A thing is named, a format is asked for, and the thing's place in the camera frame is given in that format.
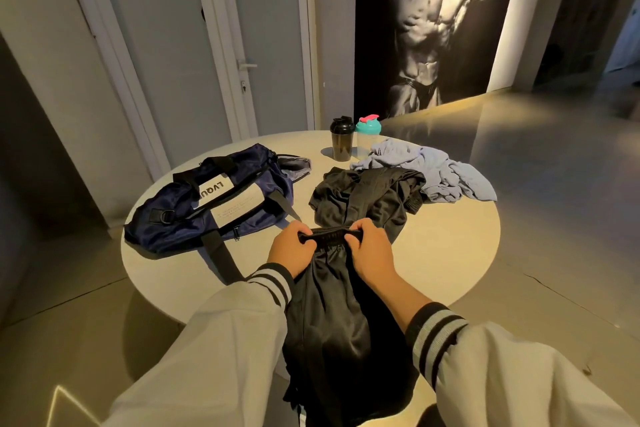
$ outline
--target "bag label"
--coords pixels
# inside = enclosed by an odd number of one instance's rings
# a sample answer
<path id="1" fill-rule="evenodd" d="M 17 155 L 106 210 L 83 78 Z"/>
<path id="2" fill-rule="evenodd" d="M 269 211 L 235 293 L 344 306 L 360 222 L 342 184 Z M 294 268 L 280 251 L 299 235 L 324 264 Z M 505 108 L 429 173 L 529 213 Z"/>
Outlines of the bag label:
<path id="1" fill-rule="evenodd" d="M 256 209 L 264 202 L 262 189 L 255 182 L 245 189 L 240 195 L 229 199 L 211 210 L 213 219 L 218 228 L 222 228 L 233 220 L 237 220 L 244 214 Z"/>
<path id="2" fill-rule="evenodd" d="M 204 204 L 209 203 L 209 201 L 216 199 L 233 188 L 234 184 L 226 174 L 220 174 L 204 184 L 200 184 L 198 189 L 200 192 L 200 201 L 198 201 L 197 207 L 204 206 Z"/>

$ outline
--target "white jacket sleeve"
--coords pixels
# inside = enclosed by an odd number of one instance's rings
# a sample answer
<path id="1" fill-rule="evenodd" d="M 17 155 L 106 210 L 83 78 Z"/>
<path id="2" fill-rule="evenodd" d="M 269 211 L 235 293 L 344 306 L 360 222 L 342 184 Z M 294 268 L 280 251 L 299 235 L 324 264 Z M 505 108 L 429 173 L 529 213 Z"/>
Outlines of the white jacket sleeve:
<path id="1" fill-rule="evenodd" d="M 104 425 L 261 427 L 292 287 L 287 269 L 266 264 L 214 294 Z"/>
<path id="2" fill-rule="evenodd" d="M 406 338 L 448 426 L 636 425 L 554 348 L 519 340 L 496 324 L 469 326 L 430 303 Z"/>

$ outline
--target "shaker bottle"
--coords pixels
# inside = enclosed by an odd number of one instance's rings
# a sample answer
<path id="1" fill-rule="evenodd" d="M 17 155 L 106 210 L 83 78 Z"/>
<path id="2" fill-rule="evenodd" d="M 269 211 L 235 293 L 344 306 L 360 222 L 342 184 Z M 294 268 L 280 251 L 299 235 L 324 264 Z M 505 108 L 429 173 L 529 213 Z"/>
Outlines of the shaker bottle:
<path id="1" fill-rule="evenodd" d="M 331 130 L 333 158 L 338 162 L 350 160 L 353 131 L 355 130 L 351 117 L 334 118 L 329 130 Z"/>
<path id="2" fill-rule="evenodd" d="M 382 131 L 382 125 L 378 121 L 379 115 L 362 117 L 356 125 L 358 132 L 358 158 L 364 159 L 371 152 L 371 146 L 376 143 L 378 135 Z"/>

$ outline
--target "black and white poster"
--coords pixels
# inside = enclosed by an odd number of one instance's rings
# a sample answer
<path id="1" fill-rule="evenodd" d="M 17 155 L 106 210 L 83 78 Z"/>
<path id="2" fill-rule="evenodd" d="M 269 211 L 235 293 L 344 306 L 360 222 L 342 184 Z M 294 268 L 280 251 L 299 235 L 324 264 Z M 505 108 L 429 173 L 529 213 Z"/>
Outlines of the black and white poster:
<path id="1" fill-rule="evenodd" d="M 509 0 L 356 0 L 355 117 L 486 92 Z"/>

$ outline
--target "striped cuff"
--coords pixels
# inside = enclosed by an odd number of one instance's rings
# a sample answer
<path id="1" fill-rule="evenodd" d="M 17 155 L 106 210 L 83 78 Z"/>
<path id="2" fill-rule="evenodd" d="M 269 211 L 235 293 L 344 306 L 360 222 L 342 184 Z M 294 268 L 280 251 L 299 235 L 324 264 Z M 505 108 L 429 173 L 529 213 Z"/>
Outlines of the striped cuff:
<path id="1" fill-rule="evenodd" d="M 280 264 L 264 264 L 246 278 L 247 282 L 260 284 L 271 293 L 273 301 L 284 310 L 291 301 L 293 290 L 293 277 L 291 273 Z"/>
<path id="2" fill-rule="evenodd" d="M 422 307 L 409 323 L 405 336 L 413 365 L 434 390 L 444 353 L 458 342 L 458 333 L 467 325 L 465 319 L 437 302 Z"/>

